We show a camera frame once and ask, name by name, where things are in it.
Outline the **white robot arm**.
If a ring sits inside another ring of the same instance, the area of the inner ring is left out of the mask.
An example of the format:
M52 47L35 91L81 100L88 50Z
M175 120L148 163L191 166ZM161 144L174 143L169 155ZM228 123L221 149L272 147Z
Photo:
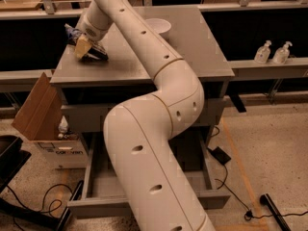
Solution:
M81 21L86 39L100 41L112 25L156 87L114 106L103 125L107 152L141 231L216 231L168 143L199 118L201 82L129 0L92 0Z

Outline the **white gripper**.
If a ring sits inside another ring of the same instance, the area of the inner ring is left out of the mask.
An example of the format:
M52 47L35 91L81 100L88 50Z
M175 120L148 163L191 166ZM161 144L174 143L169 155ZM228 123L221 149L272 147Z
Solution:
M82 59L91 49L92 41L100 41L108 33L113 21L102 11L88 8L81 15L77 28L85 35L81 35L75 46L75 56Z

